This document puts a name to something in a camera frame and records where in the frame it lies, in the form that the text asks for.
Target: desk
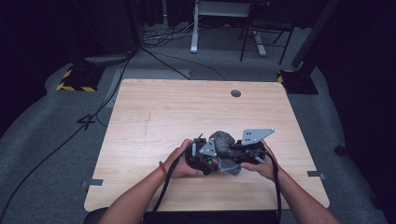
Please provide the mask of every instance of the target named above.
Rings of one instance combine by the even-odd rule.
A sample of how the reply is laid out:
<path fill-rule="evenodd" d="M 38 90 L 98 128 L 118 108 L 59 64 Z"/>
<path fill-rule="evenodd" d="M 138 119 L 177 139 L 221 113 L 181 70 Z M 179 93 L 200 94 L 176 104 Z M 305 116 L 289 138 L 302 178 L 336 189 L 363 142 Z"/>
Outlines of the desk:
<path fill-rule="evenodd" d="M 232 3 L 232 2 L 211 2 L 195 0 L 194 8 L 194 28 L 191 39 L 191 53 L 198 52 L 198 23 L 199 15 L 206 16 L 226 16 L 226 17 L 247 17 L 250 3 Z M 260 33 L 253 32 L 254 40 L 257 43 L 257 49 L 261 56 L 266 56 Z"/>
<path fill-rule="evenodd" d="M 232 97 L 231 91 L 241 91 Z M 185 138 L 222 130 L 241 139 L 244 129 L 274 128 L 265 138 L 279 164 L 324 206 L 329 200 L 288 97 L 279 83 L 124 79 L 93 173 L 85 209 L 110 206 L 125 190 L 158 167 Z M 149 205 L 157 202 L 160 188 Z M 283 208 L 288 208 L 285 201 Z M 171 179 L 161 211 L 275 210 L 270 180 L 242 170 Z"/>

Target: black device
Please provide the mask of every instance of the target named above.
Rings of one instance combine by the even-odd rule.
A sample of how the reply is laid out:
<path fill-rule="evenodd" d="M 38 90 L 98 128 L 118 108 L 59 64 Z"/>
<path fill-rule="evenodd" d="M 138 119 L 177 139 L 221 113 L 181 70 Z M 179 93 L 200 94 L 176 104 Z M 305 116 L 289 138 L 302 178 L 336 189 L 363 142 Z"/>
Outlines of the black device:
<path fill-rule="evenodd" d="M 168 187 L 171 175 L 175 170 L 179 160 L 184 156 L 186 163 L 194 169 L 201 170 L 204 175 L 210 175 L 219 169 L 218 161 L 226 161 L 231 164 L 240 164 L 250 162 L 253 164 L 265 163 L 264 156 L 268 156 L 274 166 L 274 179 L 276 184 L 277 198 L 277 223 L 280 223 L 282 205 L 280 200 L 280 185 L 277 176 L 278 167 L 275 159 L 265 149 L 262 139 L 271 133 L 274 129 L 250 129 L 244 130 L 242 140 L 234 141 L 233 138 L 225 132 L 217 131 L 213 133 L 208 141 L 205 138 L 195 138 L 193 143 L 186 147 L 172 162 L 163 184 L 163 190 L 151 213 L 144 218 L 143 223 L 149 224 L 160 207 L 163 196 Z"/>
<path fill-rule="evenodd" d="M 207 142 L 205 138 L 195 138 L 192 145 L 186 150 L 186 163 L 191 168 L 202 171 L 204 175 L 210 175 L 219 169 L 218 159 L 231 160 L 236 164 L 242 162 L 265 163 L 263 157 L 266 150 L 262 142 L 244 146 L 242 141 L 238 140 L 236 143 L 229 145 L 231 153 L 224 153 L 216 151 L 214 141 L 214 138 Z"/>

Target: red bracelet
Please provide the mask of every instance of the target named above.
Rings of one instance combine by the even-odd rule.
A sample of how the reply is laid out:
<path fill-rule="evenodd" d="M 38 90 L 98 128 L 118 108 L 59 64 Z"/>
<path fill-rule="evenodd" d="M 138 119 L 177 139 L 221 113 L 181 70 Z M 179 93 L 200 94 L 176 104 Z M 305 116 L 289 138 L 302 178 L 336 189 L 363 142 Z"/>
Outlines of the red bracelet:
<path fill-rule="evenodd" d="M 164 175 L 167 175 L 167 172 L 166 172 L 166 169 L 165 169 L 165 165 L 163 165 L 163 162 L 162 162 L 162 161 L 160 161 L 160 167 L 161 167 L 161 169 L 163 170 L 163 174 L 164 174 Z"/>

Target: gray floor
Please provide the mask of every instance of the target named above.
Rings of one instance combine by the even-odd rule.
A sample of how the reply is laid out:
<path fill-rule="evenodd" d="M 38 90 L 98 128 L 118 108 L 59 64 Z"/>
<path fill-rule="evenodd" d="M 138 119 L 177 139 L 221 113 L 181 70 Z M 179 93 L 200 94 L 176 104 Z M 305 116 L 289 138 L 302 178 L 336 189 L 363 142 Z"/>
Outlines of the gray floor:
<path fill-rule="evenodd" d="M 295 31 L 282 65 L 277 65 L 281 49 L 271 47 L 266 48 L 268 56 L 263 58 L 255 46 L 247 46 L 244 61 L 239 62 L 242 41 L 237 38 L 237 29 L 202 31 L 197 54 L 190 54 L 190 36 L 148 50 L 210 66 L 226 80 L 276 81 L 276 71 L 291 68 L 290 62 L 308 34 L 309 30 Z M 271 35 L 262 36 L 264 41 L 272 38 Z M 190 71 L 191 79 L 222 80 L 213 69 L 158 57 L 178 70 Z M 20 115 L 0 140 L 1 208 L 23 177 L 78 129 L 80 124 L 76 121 L 96 111 L 105 100 L 120 66 L 106 69 L 98 92 L 56 91 L 67 68 L 68 64 L 49 77 L 48 94 Z M 127 69 L 169 70 L 143 50 L 136 53 Z M 341 124 L 325 78 L 318 69 L 312 78 L 319 95 L 289 95 L 289 99 L 315 165 L 328 177 L 323 185 L 330 198 L 329 209 L 342 223 L 387 223 L 382 211 L 371 205 L 372 192 L 351 159 L 333 153 L 343 142 Z M 111 111 L 111 107 L 104 108 L 99 119 L 108 123 Z M 79 185 L 92 177 L 105 134 L 106 127 L 96 122 L 45 161 L 21 186 L 3 222 L 82 223 L 87 215 L 84 210 L 86 190 Z M 282 218 L 282 223 L 295 223 L 289 210 L 284 211 Z"/>

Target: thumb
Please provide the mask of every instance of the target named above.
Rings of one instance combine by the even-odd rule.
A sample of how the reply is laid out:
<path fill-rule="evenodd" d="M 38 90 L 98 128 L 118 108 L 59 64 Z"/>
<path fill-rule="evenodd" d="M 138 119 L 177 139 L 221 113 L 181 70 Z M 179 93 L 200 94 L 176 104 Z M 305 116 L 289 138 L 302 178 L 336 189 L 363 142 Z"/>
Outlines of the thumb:
<path fill-rule="evenodd" d="M 189 175 L 190 176 L 200 176 L 200 175 L 204 175 L 204 173 L 200 170 L 190 169 Z"/>
<path fill-rule="evenodd" d="M 241 167 L 249 171 L 257 171 L 257 166 L 248 162 L 242 162 Z"/>

